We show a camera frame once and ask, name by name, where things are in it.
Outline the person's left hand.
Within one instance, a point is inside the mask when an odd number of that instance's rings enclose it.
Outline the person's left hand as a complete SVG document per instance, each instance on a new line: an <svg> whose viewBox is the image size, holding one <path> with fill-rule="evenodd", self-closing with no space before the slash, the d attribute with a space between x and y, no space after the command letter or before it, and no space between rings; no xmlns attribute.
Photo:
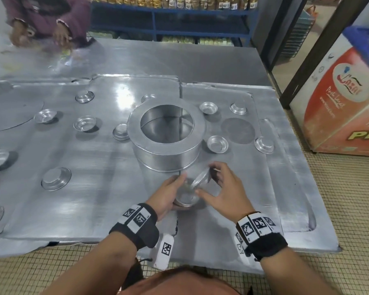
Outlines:
<svg viewBox="0 0 369 295"><path fill-rule="evenodd" d="M173 201L177 195L178 189L171 189L164 187L164 182L161 186L148 198L145 202L149 205L157 214L157 221L162 220L165 215L172 210Z"/></svg>

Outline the person's right hand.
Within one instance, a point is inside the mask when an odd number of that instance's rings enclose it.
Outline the person's right hand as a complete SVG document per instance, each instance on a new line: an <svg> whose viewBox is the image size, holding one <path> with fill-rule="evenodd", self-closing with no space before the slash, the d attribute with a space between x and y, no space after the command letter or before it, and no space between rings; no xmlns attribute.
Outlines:
<svg viewBox="0 0 369 295"><path fill-rule="evenodd" d="M241 179L231 170L225 162L212 162L212 169L217 170L217 184L221 187L222 197L220 208L215 208L222 216L233 223L247 215L256 213L255 208L247 197Z"/></svg>

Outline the clear plastic container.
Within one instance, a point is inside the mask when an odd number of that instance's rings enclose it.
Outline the clear plastic container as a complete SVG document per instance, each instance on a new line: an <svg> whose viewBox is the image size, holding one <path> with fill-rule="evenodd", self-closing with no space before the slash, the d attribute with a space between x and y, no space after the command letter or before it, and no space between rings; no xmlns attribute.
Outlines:
<svg viewBox="0 0 369 295"><path fill-rule="evenodd" d="M201 198L195 193L195 190L189 190L187 179L185 183L177 190L177 195L173 204L179 208L189 209L194 207Z"/></svg>

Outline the clear plastic lid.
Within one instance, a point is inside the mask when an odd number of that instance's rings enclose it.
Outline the clear plastic lid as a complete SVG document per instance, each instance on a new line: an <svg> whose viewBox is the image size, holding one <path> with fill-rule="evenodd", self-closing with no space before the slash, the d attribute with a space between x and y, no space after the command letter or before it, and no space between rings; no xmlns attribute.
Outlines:
<svg viewBox="0 0 369 295"><path fill-rule="evenodd" d="M201 173L199 173L195 178L188 178L188 188L189 190L196 190L206 185L211 181L211 168L207 167Z"/></svg>

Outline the person's left forearm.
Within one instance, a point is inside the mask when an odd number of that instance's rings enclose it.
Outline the person's left forearm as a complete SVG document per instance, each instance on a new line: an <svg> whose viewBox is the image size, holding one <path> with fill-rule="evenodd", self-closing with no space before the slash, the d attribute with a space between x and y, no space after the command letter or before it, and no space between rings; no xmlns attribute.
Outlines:
<svg viewBox="0 0 369 295"><path fill-rule="evenodd" d="M128 237L111 233L40 295L117 295L136 254Z"/></svg>

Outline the large round metal tin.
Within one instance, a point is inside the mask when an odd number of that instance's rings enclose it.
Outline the large round metal tin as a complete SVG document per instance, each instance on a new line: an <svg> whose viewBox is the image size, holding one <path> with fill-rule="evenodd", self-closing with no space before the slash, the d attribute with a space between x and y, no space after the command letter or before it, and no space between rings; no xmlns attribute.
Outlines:
<svg viewBox="0 0 369 295"><path fill-rule="evenodd" d="M156 142L146 136L142 127L160 118L181 118L187 113L193 121L188 136L173 143ZM146 167L158 172L175 172L190 166L199 156L206 132L201 111L181 98L152 98L138 105L129 115L127 132L133 151Z"/></svg>

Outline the large metal baking tray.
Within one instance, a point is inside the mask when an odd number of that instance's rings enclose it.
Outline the large metal baking tray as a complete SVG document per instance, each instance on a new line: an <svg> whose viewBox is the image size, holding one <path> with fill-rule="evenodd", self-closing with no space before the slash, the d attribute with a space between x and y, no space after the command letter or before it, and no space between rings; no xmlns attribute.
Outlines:
<svg viewBox="0 0 369 295"><path fill-rule="evenodd" d="M0 149L15 161L0 171L0 239L25 242L103 239L119 215L151 193L130 140L113 138L145 94L180 98L180 81L168 75L100 74L88 78L2 79L35 83L44 92L44 109L57 111L49 124L32 118L0 131ZM80 104L74 97L92 91L94 99ZM88 132L73 128L82 116L97 119ZM41 186L53 168L69 168L69 183L56 191Z"/></svg>
<svg viewBox="0 0 369 295"><path fill-rule="evenodd" d="M182 97L198 109L203 102L212 102L218 111L202 115L206 132L197 162L189 168L189 175L196 177L207 164L219 160L241 178L253 206L270 216L278 229L288 233L313 231L317 222L305 183L300 182L289 152L284 148L285 137L291 137L289 148L301 149L276 94L271 88L259 86L238 87L227 84L182 84ZM234 102L245 103L247 113L231 112ZM216 154L207 147L211 136L222 136L229 144L225 153ZM256 138L272 139L272 154L259 152L254 144Z"/></svg>

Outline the black wristband with markers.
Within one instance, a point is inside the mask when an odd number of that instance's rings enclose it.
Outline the black wristband with markers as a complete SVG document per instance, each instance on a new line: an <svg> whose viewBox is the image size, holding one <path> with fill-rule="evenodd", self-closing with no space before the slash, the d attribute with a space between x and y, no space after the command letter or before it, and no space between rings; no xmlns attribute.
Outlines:
<svg viewBox="0 0 369 295"><path fill-rule="evenodd" d="M236 223L235 237L239 254L247 258L253 256L258 262L288 247L276 223L261 212L241 218Z"/></svg>
<svg viewBox="0 0 369 295"><path fill-rule="evenodd" d="M157 213L150 205L134 204L119 217L109 233L122 233L138 250L145 247L154 248L159 240L157 220Z"/></svg>

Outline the black right wristband with markers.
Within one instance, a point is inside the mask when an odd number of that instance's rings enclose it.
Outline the black right wristband with markers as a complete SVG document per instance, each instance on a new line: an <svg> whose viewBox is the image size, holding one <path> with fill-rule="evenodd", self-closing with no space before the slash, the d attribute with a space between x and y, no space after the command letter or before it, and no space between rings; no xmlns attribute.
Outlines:
<svg viewBox="0 0 369 295"><path fill-rule="evenodd" d="M258 262L288 247L276 223L261 212L241 218L236 223L235 237L239 254L247 258L253 256Z"/></svg>

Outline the white marker tag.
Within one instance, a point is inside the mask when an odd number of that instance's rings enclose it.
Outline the white marker tag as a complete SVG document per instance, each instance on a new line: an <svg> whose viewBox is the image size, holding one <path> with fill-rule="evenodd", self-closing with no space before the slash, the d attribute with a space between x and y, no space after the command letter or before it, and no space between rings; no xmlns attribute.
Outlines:
<svg viewBox="0 0 369 295"><path fill-rule="evenodd" d="M174 237L171 234L163 233L153 252L153 268L158 270L166 270L168 268L173 245Z"/></svg>

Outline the large flat metal sheet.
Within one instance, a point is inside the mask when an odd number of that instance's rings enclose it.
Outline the large flat metal sheet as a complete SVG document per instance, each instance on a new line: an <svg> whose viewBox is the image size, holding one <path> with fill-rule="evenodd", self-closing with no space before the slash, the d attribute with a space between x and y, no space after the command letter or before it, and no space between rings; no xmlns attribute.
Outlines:
<svg viewBox="0 0 369 295"><path fill-rule="evenodd" d="M183 99L182 88L180 89L180 91L181 91L180 98ZM187 116L186 112L183 112L183 116L181 118L168 118L167 117L167 118L160 118L160 119L151 121L143 126L142 131L146 134L147 137L157 139L158 141L162 143L172 142L175 139L183 138L187 134L189 134L193 126L192 123L193 123L192 119L190 119L190 117ZM324 202L316 186L313 175L310 172L308 163L306 162L306 159L304 158L304 155L302 152L301 154L299 154L299 150L294 151L294 146L291 146L289 148L288 145L293 143L293 142L289 142L289 140L291 140L291 137L284 138L284 142L286 143L284 148L287 152L289 152L288 154L289 158L291 158L292 162L294 163L294 167L296 169L297 175L300 176L300 182L305 183L305 187L308 192L309 200L310 200L310 203L312 204L313 211L315 213L317 225L316 225L315 230L313 231L303 232L303 233L288 233L287 235L284 235L284 236L289 246L296 251L308 252L308 253L337 253L340 250L338 239L337 239L335 230L333 228L332 222L330 220L330 217L325 208ZM11 155L11 154L9 155L9 159L4 164L4 166L0 167L0 171L7 168L9 164L11 163L11 160L15 161L15 155ZM187 172L188 178L195 178L189 175L189 168L192 167L196 162L197 160L195 160L192 165L186 168L185 171ZM150 189L151 193L153 193L157 189L157 187L162 183L162 181L164 181L166 178L170 177L173 174L173 172L172 173L164 173L164 172L159 173L155 170L152 170L146 167L139 161L138 163L140 167L142 168L145 188ZM60 242L96 243L99 241L96 241L96 242L60 241ZM44 241L25 242L25 241L10 241L10 240L0 239L0 257L28 253L34 249L45 246L48 243L49 242L44 242Z"/></svg>

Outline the blue metal shelf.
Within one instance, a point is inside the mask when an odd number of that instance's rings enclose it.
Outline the blue metal shelf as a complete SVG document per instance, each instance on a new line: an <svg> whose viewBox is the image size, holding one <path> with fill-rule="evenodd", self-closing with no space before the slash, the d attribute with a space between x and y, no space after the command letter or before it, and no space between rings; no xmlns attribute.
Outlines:
<svg viewBox="0 0 369 295"><path fill-rule="evenodd" d="M251 47L258 9L154 9L91 2L90 32L114 38L161 42L163 36L230 38L235 47Z"/></svg>

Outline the orange and white chest freezer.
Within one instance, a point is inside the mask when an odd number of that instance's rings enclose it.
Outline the orange and white chest freezer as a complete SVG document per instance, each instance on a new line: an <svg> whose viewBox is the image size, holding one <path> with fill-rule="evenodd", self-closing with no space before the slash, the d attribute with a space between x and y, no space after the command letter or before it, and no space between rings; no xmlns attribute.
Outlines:
<svg viewBox="0 0 369 295"><path fill-rule="evenodd" d="M369 156L369 28L345 28L290 103L316 153Z"/></svg>

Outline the clear plastic sheets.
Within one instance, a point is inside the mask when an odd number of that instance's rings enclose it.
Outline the clear plastic sheets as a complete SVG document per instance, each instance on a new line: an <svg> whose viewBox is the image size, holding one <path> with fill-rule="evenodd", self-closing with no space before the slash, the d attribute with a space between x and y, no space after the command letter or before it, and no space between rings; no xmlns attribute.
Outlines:
<svg viewBox="0 0 369 295"><path fill-rule="evenodd" d="M71 50L62 49L53 39L32 39L16 47L0 33L0 78L7 75L60 74L74 63Z"/></svg>

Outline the dark door frame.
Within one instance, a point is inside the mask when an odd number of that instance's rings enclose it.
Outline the dark door frame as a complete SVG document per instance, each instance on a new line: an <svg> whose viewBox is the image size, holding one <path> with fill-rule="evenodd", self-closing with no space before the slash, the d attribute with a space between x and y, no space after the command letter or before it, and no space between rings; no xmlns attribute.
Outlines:
<svg viewBox="0 0 369 295"><path fill-rule="evenodd" d="M343 30L354 23L368 3L369 0L342 0L339 3L304 62L280 95L279 101L283 109L290 109L290 103L327 54L327 51L333 46Z"/></svg>

